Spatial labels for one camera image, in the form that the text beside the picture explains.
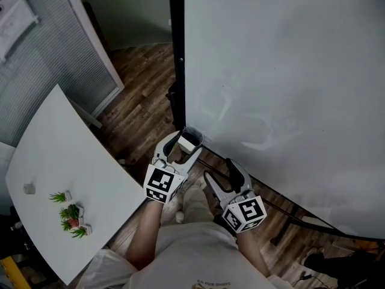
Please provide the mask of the person's right forearm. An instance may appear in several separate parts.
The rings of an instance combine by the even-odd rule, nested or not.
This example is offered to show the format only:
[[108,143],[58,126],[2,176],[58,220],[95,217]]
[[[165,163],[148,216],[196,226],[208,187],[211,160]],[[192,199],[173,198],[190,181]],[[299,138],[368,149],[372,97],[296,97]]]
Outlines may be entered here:
[[258,270],[264,277],[270,276],[267,264],[260,252],[257,241],[254,239],[251,231],[240,232],[236,235],[236,243],[239,251],[246,259]]

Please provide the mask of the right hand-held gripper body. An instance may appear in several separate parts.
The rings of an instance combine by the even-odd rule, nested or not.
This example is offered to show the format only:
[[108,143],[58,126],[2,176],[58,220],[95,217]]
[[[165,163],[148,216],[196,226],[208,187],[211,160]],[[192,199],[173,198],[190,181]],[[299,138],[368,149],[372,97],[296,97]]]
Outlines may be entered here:
[[262,198],[253,190],[219,191],[219,203],[223,209],[221,218],[234,233],[251,230],[267,217]]

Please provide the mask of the person's white shirt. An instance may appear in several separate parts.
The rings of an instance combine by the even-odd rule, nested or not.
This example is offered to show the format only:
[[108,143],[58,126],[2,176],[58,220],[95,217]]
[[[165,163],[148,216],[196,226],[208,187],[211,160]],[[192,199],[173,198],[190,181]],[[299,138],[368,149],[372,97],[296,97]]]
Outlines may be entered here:
[[165,226],[155,259],[138,271],[111,250],[100,250],[76,289],[294,289],[265,277],[241,254],[234,238],[215,223]]

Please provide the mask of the white square table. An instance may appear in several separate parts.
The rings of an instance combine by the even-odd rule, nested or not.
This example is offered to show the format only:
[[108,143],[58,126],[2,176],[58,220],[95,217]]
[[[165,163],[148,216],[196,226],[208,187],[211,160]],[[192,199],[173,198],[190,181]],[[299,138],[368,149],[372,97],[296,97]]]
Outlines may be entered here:
[[[41,256],[69,284],[142,204],[142,186],[110,155],[55,86],[13,154],[5,176],[24,228]],[[23,185],[33,182],[35,194]],[[60,225],[52,193],[69,191],[84,209],[88,237],[72,238]]]

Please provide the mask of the black waist pack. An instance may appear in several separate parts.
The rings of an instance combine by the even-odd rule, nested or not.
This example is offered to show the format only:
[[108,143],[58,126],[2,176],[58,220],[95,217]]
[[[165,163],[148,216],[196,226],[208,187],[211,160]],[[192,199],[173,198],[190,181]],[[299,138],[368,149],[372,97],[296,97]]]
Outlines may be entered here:
[[224,228],[227,232],[229,232],[233,237],[236,237],[236,232],[232,229],[232,227],[222,218],[221,215],[217,214],[214,217],[214,222]]

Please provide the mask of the group of small potted succulents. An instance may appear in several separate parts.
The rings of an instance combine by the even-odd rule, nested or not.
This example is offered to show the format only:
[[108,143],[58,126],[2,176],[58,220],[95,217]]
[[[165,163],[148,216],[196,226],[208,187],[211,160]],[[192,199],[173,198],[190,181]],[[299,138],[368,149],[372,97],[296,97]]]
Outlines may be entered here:
[[64,232],[71,234],[72,238],[90,236],[91,226],[84,223],[84,209],[78,204],[72,203],[72,195],[69,191],[52,193],[49,200],[56,204],[67,204],[60,208],[60,225]]

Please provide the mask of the white whiteboard eraser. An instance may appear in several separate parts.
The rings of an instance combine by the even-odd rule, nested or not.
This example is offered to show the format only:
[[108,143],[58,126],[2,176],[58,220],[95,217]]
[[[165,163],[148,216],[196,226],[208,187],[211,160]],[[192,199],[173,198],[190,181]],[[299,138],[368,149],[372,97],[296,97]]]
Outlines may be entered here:
[[183,132],[177,142],[180,148],[187,154],[193,153],[200,145],[199,137],[191,132]]

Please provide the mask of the person's left forearm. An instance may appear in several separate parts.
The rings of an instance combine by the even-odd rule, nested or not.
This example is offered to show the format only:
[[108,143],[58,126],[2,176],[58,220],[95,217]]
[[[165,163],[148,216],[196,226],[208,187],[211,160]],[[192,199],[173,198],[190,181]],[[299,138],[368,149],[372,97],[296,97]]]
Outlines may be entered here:
[[125,258],[137,270],[147,267],[155,258],[156,241],[161,224],[163,204],[154,200],[146,203]]

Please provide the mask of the grey glass door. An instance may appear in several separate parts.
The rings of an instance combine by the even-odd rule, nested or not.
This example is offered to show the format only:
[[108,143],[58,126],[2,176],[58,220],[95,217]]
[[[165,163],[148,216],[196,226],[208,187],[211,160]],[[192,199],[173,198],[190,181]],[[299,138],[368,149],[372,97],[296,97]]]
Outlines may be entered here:
[[171,43],[169,0],[86,0],[111,50]]

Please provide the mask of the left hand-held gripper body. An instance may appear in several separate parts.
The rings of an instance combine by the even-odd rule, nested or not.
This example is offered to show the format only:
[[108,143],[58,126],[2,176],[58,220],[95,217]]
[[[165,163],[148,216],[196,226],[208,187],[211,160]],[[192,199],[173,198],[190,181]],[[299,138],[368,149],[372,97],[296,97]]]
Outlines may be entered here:
[[174,161],[170,164],[160,157],[153,157],[144,180],[144,194],[148,199],[168,204],[182,189],[188,171],[187,161],[181,164]]

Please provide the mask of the person's beige trousers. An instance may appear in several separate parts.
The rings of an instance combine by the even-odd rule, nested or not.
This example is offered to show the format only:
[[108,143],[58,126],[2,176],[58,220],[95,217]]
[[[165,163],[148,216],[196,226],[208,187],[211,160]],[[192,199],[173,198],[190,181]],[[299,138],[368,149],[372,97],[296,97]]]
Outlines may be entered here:
[[213,222],[208,200],[201,186],[192,185],[181,196],[184,223]]

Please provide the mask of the white printed notice sheet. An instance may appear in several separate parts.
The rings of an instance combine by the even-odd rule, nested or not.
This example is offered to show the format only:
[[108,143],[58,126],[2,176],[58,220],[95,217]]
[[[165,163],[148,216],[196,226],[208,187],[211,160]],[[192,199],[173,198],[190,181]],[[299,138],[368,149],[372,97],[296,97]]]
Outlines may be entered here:
[[0,61],[6,56],[18,38],[33,24],[39,23],[27,0],[17,0],[0,20]]

